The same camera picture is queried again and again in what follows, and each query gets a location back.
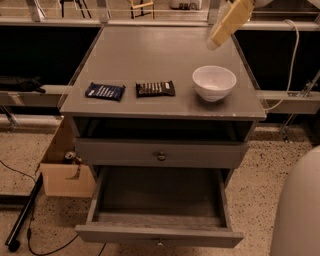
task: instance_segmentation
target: drawer handle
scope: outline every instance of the drawer handle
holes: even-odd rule
[[[159,161],[164,161],[166,160],[166,155],[163,152],[158,153],[158,160]]]
[[[159,242],[157,243],[158,246],[164,246],[164,244],[162,243],[161,238],[159,239]]]

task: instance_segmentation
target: terrazzo floor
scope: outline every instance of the terrazzo floor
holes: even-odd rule
[[[50,144],[59,119],[50,122],[25,122],[8,133],[9,124],[0,115],[0,160],[10,167],[34,176],[38,163]],[[285,143],[278,127],[256,128],[250,148],[235,170],[226,195],[232,227],[245,238],[234,249],[141,246],[107,244],[101,255],[170,255],[170,256],[267,256],[279,194],[290,168],[312,148],[300,127],[289,129],[291,143]],[[28,194],[33,181],[0,165],[0,193]],[[47,253],[66,244],[76,236],[74,227],[86,221],[90,199],[47,197],[43,188],[36,199],[34,221],[31,224],[31,247],[34,252]],[[0,211],[0,255],[32,255],[28,249],[25,222],[18,240],[17,252],[8,251],[5,241],[18,210]],[[54,255],[99,255],[103,244],[86,243],[77,237],[69,246]]]

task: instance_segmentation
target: white bowl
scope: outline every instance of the white bowl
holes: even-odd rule
[[[195,91],[206,101],[217,101],[226,97],[237,82],[228,69],[218,66],[204,66],[193,72]]]

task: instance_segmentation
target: open drawer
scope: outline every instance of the open drawer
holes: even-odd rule
[[[89,242],[232,248],[243,239],[218,169],[105,167],[76,231]]]

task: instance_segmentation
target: dark blue package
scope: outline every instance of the dark blue package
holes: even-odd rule
[[[124,85],[118,86],[91,83],[85,91],[85,96],[88,98],[120,101],[125,89],[126,87]]]

